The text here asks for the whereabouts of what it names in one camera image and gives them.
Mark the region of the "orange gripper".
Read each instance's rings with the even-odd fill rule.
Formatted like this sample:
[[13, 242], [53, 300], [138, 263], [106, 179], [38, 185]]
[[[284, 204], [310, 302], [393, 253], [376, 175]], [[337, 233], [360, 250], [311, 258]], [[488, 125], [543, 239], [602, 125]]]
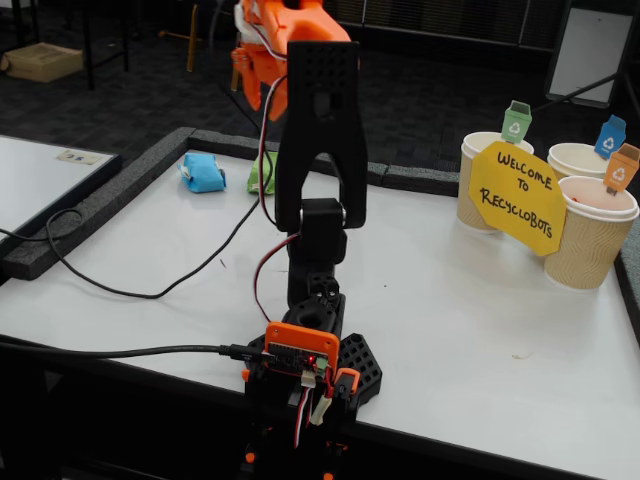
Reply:
[[246, 100], [259, 111], [260, 80], [277, 78], [268, 91], [263, 119], [278, 120], [286, 110], [286, 94], [279, 89], [286, 82], [282, 75], [287, 61], [288, 8], [284, 4], [235, 4], [233, 16], [238, 39], [231, 59], [242, 74]]

